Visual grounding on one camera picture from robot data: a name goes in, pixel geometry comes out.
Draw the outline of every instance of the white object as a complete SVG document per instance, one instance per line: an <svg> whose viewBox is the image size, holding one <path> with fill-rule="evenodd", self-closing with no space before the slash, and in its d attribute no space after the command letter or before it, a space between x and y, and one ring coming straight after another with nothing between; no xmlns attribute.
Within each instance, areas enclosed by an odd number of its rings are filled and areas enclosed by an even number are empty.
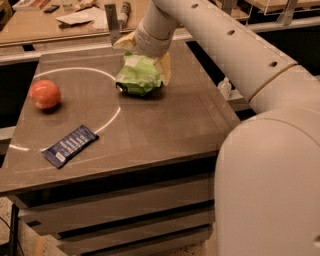
<svg viewBox="0 0 320 256"><path fill-rule="evenodd" d="M218 255L320 255L319 81L206 0L153 0L137 45L163 55L180 23L259 114L219 153Z"/></svg>
<svg viewBox="0 0 320 256"><path fill-rule="evenodd" d="M229 99L232 86L227 77L218 84L218 89L226 100Z"/></svg>
<svg viewBox="0 0 320 256"><path fill-rule="evenodd" d="M89 9L85 9L81 12L74 12L68 15L57 17L58 21L67 23L67 24L77 24L77 23L84 23L89 21L95 21L103 19L102 17L105 16L105 12L96 8L92 7Z"/></svg>

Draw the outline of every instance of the paper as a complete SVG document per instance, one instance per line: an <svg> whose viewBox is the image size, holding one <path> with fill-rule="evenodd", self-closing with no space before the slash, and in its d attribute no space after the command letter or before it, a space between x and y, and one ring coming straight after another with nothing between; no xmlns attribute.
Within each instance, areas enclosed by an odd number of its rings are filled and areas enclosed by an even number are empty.
<svg viewBox="0 0 320 256"><path fill-rule="evenodd" d="M85 23L85 22L90 22L90 21L95 21L95 20L101 20L105 16L106 16L106 14L104 11L102 11L96 7L92 7L92 8L80 11L80 12L74 12L72 14L60 16L60 17L57 17L56 19L58 21L63 22L63 23L73 25L73 24L78 24L78 23Z"/></svg>

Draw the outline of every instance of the background table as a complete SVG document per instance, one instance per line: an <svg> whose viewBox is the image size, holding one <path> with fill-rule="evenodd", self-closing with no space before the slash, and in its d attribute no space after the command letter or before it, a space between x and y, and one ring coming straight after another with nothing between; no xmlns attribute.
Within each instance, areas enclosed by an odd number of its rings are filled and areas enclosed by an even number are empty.
<svg viewBox="0 0 320 256"><path fill-rule="evenodd" d="M104 5L107 3L115 3L117 12L121 10L123 1L115 0L98 0L97 5L104 10ZM137 27L137 24L142 19L149 0L131 0L131 13L125 31L131 31ZM67 39L86 38L95 35L107 35L108 29L94 29L88 24L83 24L67 29L60 29L60 24L55 18L74 11L64 11L61 7L52 14L43 13L46 7L49 7L52 2L49 2L42 10L39 11L16 11L13 17L9 20L3 31L0 33L0 47L8 45L23 45L36 42L49 42Z"/></svg>

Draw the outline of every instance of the floor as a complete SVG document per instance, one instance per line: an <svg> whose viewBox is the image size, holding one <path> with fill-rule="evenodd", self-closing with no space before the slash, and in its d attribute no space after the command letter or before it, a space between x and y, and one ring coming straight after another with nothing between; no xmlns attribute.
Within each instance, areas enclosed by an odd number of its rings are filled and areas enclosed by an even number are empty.
<svg viewBox="0 0 320 256"><path fill-rule="evenodd" d="M0 217L10 223L11 202L3 197L0 198ZM8 241L9 228L0 219L0 244ZM18 255L24 256L66 256L55 245L56 240L48 235L40 237L26 224L19 223L19 243L23 254L18 248ZM216 256L216 234L213 232L210 239L199 244L178 248L163 252L154 256Z"/></svg>

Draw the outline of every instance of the table top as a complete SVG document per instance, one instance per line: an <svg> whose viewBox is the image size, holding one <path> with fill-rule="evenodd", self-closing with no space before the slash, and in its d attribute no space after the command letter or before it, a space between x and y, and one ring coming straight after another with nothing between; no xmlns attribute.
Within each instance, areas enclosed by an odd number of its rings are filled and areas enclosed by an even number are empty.
<svg viewBox="0 0 320 256"><path fill-rule="evenodd" d="M143 18L146 7L150 0L131 0L131 13L128 24L124 30L132 31ZM88 35L108 34L108 29L97 29L92 23L82 24L71 28L60 29L61 24L57 17L74 13L74 11L64 11L62 6L53 13L44 13L43 10L53 2L49 2L43 9L37 11L19 10L14 13L0 33L0 47L11 44L31 44L35 42L48 42L50 40L65 40L72 37L85 37ZM120 13L123 1L121 0L97 0L96 4L101 10L104 5L115 3L118 14Z"/></svg>
<svg viewBox="0 0 320 256"><path fill-rule="evenodd" d="M0 196L215 155L239 119L184 41L170 47L169 86L148 97L115 88L123 65L112 48L44 55L34 81L50 79L62 103L26 99L0 169ZM85 125L100 138L61 169L41 151Z"/></svg>

